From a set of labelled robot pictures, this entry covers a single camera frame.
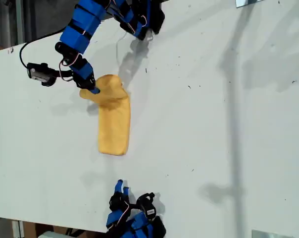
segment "label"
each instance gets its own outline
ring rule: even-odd
[[[151,214],[153,214],[153,213],[155,213],[155,210],[154,210],[154,209],[148,210],[148,215],[151,215]]]

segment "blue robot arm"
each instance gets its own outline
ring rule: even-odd
[[[110,199],[111,213],[108,216],[106,227],[108,237],[111,238],[163,238],[166,229],[156,209],[153,206],[154,193],[140,196],[136,204],[129,202],[128,188],[124,187],[120,179]],[[132,209],[141,210],[140,213],[128,220]]]
[[[151,8],[155,6],[161,13],[162,11],[155,1],[141,0],[130,7],[125,0],[80,0],[75,6],[70,23],[60,37],[60,42],[55,46],[55,49],[63,55],[63,62],[67,63],[63,65],[69,66],[73,71],[73,80],[77,87],[89,89],[94,94],[100,92],[95,86],[92,66],[81,55],[87,49],[106,12],[109,11],[115,16],[121,28],[143,40],[151,25],[155,26],[153,28],[157,31],[157,22],[150,20]]]
[[[50,87],[54,85],[57,77],[61,77],[64,81],[73,79],[77,87],[97,94],[100,90],[95,86],[93,68],[82,54],[105,14],[112,14],[120,22],[123,30],[143,40],[149,29],[155,34],[160,31],[165,19],[160,9],[161,1],[132,0],[132,5],[128,5],[125,0],[80,0],[60,41],[55,45],[56,51],[63,55],[59,70],[49,68],[46,63],[25,65],[22,60],[22,50],[31,42],[21,48],[21,62],[27,68],[29,77],[42,82],[43,86]],[[62,71],[61,65],[70,67],[70,70]],[[65,80],[64,77],[72,77],[72,79]]]

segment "white tabletop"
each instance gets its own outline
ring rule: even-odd
[[[85,53],[131,95],[128,152],[97,147],[98,108],[0,51],[0,217],[105,231],[118,179],[157,194],[168,238],[299,238],[299,0],[170,0],[152,41],[113,19]],[[57,68],[59,35],[26,62]]]

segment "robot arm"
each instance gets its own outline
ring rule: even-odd
[[[65,80],[64,77],[72,76],[77,87],[88,89],[94,94],[99,93],[100,90],[95,86],[93,68],[82,54],[107,11],[120,22],[122,29],[143,40],[149,29],[156,34],[160,31],[165,19],[160,3],[161,0],[133,0],[130,6],[125,0],[80,0],[60,42],[55,45],[56,51],[63,55],[59,71],[48,68],[45,63],[29,63],[29,77],[41,81],[43,86],[52,86],[57,77]],[[71,70],[61,71],[61,65],[68,66]]]

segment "robot finger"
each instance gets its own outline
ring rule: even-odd
[[[122,192],[122,185],[123,185],[123,180],[119,179],[118,183],[114,187],[114,192]]]
[[[129,196],[129,187],[124,187],[124,188],[123,188],[123,194],[124,194],[125,196]]]

